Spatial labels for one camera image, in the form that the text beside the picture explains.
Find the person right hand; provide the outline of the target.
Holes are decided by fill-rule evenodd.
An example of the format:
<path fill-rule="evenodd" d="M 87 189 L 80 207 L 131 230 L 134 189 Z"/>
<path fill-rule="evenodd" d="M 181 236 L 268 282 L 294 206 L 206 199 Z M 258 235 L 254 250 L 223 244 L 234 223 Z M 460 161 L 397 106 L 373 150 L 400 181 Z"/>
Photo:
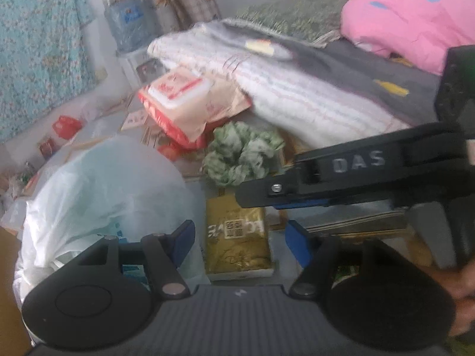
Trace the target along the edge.
<path fill-rule="evenodd" d="M 454 337 L 467 333 L 474 323 L 475 305 L 475 265 L 471 260 L 461 270 L 439 270 L 420 267 L 432 279 L 438 282 L 454 299 L 456 318 L 449 335 Z"/>

